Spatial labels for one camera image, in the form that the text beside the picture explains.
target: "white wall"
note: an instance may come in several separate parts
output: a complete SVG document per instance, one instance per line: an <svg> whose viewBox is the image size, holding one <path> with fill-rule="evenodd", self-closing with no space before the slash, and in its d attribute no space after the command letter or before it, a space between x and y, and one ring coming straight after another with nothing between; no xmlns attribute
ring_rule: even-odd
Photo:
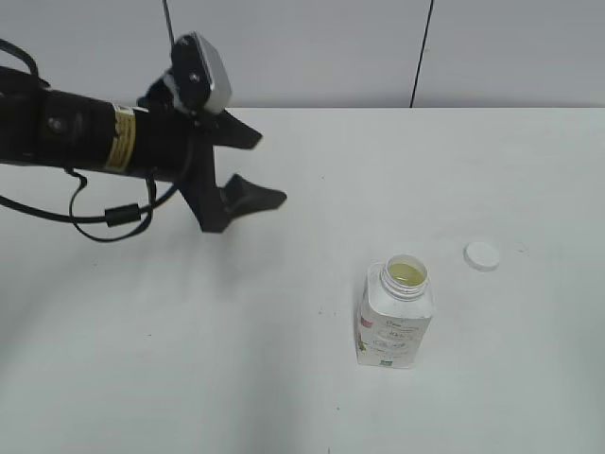
<svg viewBox="0 0 605 454"><path fill-rule="evenodd" d="M428 0L171 0L221 53L239 106L406 106ZM56 88L133 100L169 64L161 0L5 0L0 36ZM0 58L0 64L11 59Z"/></svg>
<svg viewBox="0 0 605 454"><path fill-rule="evenodd" d="M603 18L603 0L436 0L414 106L605 106Z"/></svg>

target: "table surface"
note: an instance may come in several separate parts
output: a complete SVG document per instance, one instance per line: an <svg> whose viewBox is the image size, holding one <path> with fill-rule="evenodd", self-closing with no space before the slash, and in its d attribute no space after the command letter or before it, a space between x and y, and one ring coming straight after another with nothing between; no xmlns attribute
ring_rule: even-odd
<svg viewBox="0 0 605 454"><path fill-rule="evenodd" d="M1 452L605 451L605 110L235 113L266 137L218 150L219 180L288 201L223 235L179 198L112 245L0 211ZM0 167L50 209L76 185ZM77 210L144 197L93 175ZM413 369L359 366L354 302L397 253L438 313Z"/></svg>

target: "bottle cap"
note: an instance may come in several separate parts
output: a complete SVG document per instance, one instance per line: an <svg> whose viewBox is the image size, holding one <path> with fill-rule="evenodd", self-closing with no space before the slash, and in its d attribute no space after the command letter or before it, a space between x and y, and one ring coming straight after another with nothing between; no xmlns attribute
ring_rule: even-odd
<svg viewBox="0 0 605 454"><path fill-rule="evenodd" d="M477 271L494 271L500 264L500 252L487 243L475 241L464 248L464 260Z"/></svg>

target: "yellow liquid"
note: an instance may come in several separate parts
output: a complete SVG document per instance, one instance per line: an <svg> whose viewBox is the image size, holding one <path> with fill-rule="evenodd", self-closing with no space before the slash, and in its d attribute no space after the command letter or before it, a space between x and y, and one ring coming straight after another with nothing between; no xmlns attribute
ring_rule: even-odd
<svg viewBox="0 0 605 454"><path fill-rule="evenodd" d="M389 274L399 284L408 287L417 287L424 282L423 274L406 263L392 264L389 266Z"/></svg>

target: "plastic bottle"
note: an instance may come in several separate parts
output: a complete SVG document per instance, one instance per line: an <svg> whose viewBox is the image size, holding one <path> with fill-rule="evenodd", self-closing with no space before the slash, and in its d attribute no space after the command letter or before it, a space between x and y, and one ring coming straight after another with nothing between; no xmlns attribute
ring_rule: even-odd
<svg viewBox="0 0 605 454"><path fill-rule="evenodd" d="M359 364L409 367L435 311L428 271L410 255L368 269L355 324Z"/></svg>

